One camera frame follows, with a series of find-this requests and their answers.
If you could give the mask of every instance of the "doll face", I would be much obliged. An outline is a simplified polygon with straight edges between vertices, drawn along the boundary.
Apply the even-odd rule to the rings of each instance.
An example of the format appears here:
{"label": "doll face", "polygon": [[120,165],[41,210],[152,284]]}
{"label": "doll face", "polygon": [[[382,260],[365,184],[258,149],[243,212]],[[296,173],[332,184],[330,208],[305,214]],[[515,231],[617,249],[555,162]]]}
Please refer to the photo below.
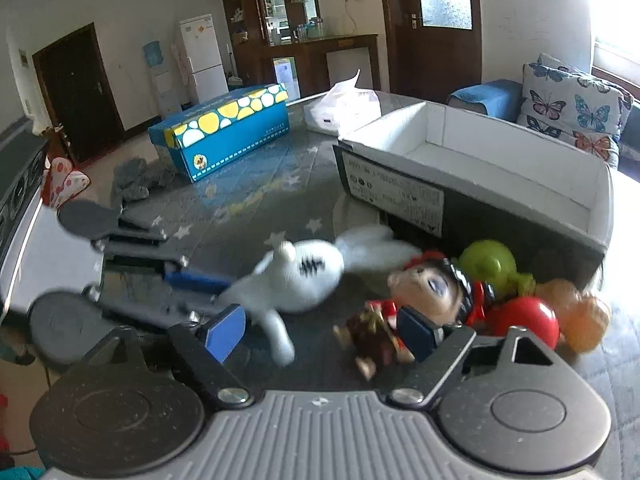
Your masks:
{"label": "doll face", "polygon": [[456,320],[462,304],[462,288],[439,269],[421,264],[393,272],[386,283],[395,301],[412,306],[433,322],[443,324]]}

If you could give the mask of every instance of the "wooden counter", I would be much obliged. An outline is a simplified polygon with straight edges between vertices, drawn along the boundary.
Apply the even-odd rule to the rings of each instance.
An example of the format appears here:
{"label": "wooden counter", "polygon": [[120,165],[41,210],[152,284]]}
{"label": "wooden counter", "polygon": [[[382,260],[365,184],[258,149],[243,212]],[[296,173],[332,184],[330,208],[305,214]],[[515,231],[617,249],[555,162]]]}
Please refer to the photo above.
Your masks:
{"label": "wooden counter", "polygon": [[276,81],[275,69],[273,67],[274,58],[295,58],[300,97],[307,97],[309,95],[326,92],[331,88],[329,68],[326,60],[327,53],[337,52],[339,50],[351,50],[353,48],[369,49],[373,89],[380,90],[380,64],[378,61],[377,40],[377,34],[331,36],[276,46],[254,46],[254,50],[257,50],[260,70],[265,83]]}

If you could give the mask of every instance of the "refrigerator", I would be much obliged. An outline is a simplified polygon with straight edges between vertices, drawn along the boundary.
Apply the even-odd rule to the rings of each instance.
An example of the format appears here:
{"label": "refrigerator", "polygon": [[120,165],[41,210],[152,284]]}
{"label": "refrigerator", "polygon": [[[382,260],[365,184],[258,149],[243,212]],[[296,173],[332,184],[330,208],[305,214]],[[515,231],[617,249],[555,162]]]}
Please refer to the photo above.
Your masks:
{"label": "refrigerator", "polygon": [[228,92],[211,14],[178,24],[180,70],[193,105]]}

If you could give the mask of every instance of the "refrigerator door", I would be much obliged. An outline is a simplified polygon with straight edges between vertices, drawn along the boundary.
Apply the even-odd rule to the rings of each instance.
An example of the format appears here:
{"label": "refrigerator door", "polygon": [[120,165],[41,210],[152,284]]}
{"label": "refrigerator door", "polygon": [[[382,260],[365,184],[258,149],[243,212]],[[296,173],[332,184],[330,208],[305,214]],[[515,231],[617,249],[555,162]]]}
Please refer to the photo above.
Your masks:
{"label": "refrigerator door", "polygon": [[189,94],[192,104],[201,104],[229,92],[222,65],[191,75]]}
{"label": "refrigerator door", "polygon": [[191,70],[191,73],[222,63],[211,16],[181,23],[180,33],[184,42],[187,70]]}

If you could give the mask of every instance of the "blue box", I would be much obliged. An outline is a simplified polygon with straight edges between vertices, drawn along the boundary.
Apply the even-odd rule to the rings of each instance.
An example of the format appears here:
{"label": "blue box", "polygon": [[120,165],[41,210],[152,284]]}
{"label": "blue box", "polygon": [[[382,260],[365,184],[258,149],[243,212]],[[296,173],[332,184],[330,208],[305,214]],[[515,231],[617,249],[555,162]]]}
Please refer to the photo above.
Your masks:
{"label": "blue box", "polygon": [[284,86],[239,88],[150,127],[160,159],[192,182],[289,131]]}

